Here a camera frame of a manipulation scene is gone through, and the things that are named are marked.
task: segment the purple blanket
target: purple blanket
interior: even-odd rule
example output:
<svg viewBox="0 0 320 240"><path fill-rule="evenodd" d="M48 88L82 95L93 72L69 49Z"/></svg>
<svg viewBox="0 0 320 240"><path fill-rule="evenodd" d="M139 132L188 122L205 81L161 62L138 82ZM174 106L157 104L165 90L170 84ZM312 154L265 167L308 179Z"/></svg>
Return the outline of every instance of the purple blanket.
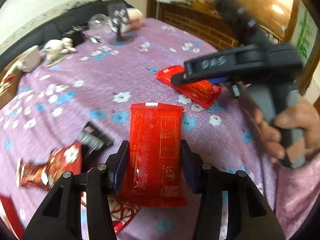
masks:
<svg viewBox="0 0 320 240"><path fill-rule="evenodd" d="M231 100L226 88L206 111L153 76L161 68L182 65L186 59L216 50L154 19L146 19L135 33L137 38L128 45L108 45L108 37L114 34L106 34L102 44L86 41L77 47L78 53L61 63L50 68L40 65L21 78L17 96L0 110L0 194L11 196L23 224L27 226L46 192L16 188L19 157L45 163L51 150L74 142L92 121L115 141L99 160L105 162L122 140L129 139L130 105L161 102L184 106L182 138L205 162L227 172L244 170L262 193L265 188L265 197L276 209L286 236L292 236L319 194L319 157L296 171L279 168L276 191L274 167L261 152L261 141L251 132L247 114ZM142 208L118 238L191 239L200 196L191 194L185 183L183 194L186 207ZM220 239L226 237L226 203L225 195ZM83 239L88 239L85 208L82 224Z"/></svg>

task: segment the black handle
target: black handle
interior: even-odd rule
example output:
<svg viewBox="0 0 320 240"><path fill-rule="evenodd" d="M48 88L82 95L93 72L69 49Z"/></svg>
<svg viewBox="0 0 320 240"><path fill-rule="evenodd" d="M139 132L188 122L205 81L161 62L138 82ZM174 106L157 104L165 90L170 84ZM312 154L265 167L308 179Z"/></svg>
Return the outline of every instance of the black handle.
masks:
<svg viewBox="0 0 320 240"><path fill-rule="evenodd" d="M264 114L265 120L273 125L274 118L290 106L298 103L298 91L292 82L281 84L252 84L248 87L247 92L256 105ZM297 142L303 137L303 130L297 129L279 129L281 132L280 144L287 149L290 145ZM298 168L305 163L303 155L292 163L285 153L281 164L289 168Z"/></svg>

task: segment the snack package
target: snack package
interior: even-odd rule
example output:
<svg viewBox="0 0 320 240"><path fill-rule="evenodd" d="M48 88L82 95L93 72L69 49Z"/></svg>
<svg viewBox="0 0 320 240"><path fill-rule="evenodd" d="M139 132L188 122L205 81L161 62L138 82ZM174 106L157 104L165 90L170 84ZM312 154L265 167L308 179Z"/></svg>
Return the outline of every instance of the snack package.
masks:
<svg viewBox="0 0 320 240"><path fill-rule="evenodd" d="M11 198L0 195L0 218L14 234L14 236L22 240L24 228L17 215L16 209Z"/></svg>
<svg viewBox="0 0 320 240"><path fill-rule="evenodd" d="M213 101L221 94L222 88L215 86L207 80L202 80L196 83L174 87L171 85L171 77L175 74L184 71L184 67L177 65L159 70L155 76L164 84L174 88L186 97L190 98L204 109L208 109Z"/></svg>
<svg viewBox="0 0 320 240"><path fill-rule="evenodd" d="M129 160L119 199L149 207L185 205L180 158L184 108L141 103L130 110Z"/></svg>
<svg viewBox="0 0 320 240"><path fill-rule="evenodd" d="M40 187L49 190L65 171L74 175L81 173L81 143L54 150L47 163L34 165L24 163L19 158L17 163L17 188Z"/></svg>
<svg viewBox="0 0 320 240"><path fill-rule="evenodd" d="M108 201L109 204L115 233L119 233L124 229L141 209L140 206L120 202L111 195L106 196L106 201ZM81 196L81 204L87 207L86 192L83 192L83 195Z"/></svg>
<svg viewBox="0 0 320 240"><path fill-rule="evenodd" d="M87 172L92 166L92 161L103 153L113 141L91 122L82 129L77 141L82 149L82 172Z"/></svg>

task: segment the stuffed toy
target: stuffed toy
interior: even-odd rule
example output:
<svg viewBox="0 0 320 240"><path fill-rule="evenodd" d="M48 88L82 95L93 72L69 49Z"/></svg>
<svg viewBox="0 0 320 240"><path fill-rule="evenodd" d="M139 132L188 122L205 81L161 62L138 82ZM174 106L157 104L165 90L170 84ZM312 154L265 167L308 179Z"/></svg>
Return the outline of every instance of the stuffed toy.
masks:
<svg viewBox="0 0 320 240"><path fill-rule="evenodd" d="M72 39L63 38L60 40L49 40L43 47L43 51L47 53L47 61L49 63L63 57L63 54L76 52L72 45Z"/></svg>

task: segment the person's hand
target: person's hand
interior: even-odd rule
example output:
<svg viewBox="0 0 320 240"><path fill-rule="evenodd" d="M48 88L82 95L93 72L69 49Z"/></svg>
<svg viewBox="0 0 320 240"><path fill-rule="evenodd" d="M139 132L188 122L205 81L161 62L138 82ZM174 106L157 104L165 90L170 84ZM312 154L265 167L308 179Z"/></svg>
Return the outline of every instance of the person's hand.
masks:
<svg viewBox="0 0 320 240"><path fill-rule="evenodd" d="M320 150L320 118L317 110L307 100L300 97L299 104L291 106L280 113L274 120L274 125L283 129L302 128L304 138L288 147L286 150L280 145L280 132L271 127L264 119L262 112L257 109L254 113L257 123L272 163L283 159L285 151L291 162L295 162L301 154L312 157Z"/></svg>

